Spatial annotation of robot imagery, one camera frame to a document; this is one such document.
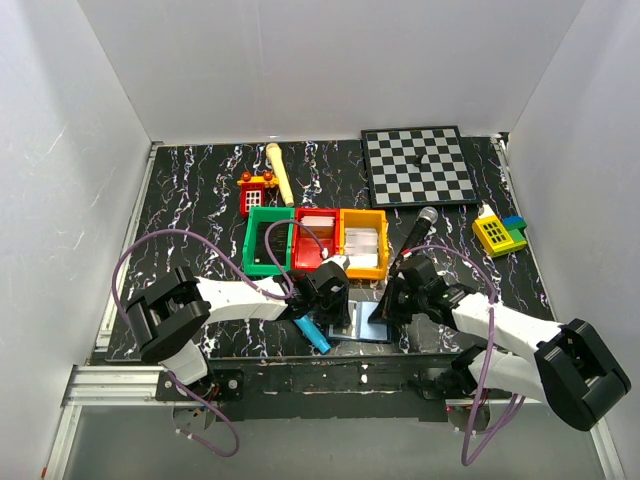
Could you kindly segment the navy blue card holder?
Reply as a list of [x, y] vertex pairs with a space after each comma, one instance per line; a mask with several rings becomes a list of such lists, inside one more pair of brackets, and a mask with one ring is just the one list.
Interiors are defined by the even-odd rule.
[[357, 337], [353, 340], [338, 340], [338, 341], [359, 341], [366, 343], [381, 343], [388, 344], [392, 340], [391, 327], [385, 324], [370, 324], [368, 322], [369, 315], [374, 311], [377, 306], [377, 302], [372, 301], [354, 301], [353, 322], [352, 326], [357, 329]]

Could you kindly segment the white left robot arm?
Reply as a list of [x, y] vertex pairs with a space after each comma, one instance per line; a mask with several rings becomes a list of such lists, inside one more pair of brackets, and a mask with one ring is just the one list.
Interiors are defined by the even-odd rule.
[[244, 281], [201, 278], [188, 267], [177, 267], [134, 295], [126, 308], [140, 359], [164, 366], [189, 386], [209, 372], [203, 352], [193, 341], [207, 324], [289, 321], [313, 313], [326, 324], [342, 325], [348, 315], [349, 266], [346, 256], [336, 255], [313, 271], [291, 271], [293, 296], [287, 300], [264, 294], [284, 294], [281, 275], [258, 280], [252, 288]]

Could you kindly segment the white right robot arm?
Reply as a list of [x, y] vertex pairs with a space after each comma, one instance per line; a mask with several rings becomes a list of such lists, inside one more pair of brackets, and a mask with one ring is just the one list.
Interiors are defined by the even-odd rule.
[[629, 377], [588, 322], [562, 324], [492, 303], [466, 285], [447, 284], [429, 258], [412, 255], [392, 272], [369, 320], [404, 325], [418, 314], [485, 341], [424, 381], [424, 388], [448, 397], [502, 390], [544, 403], [567, 425], [588, 431], [631, 390]]

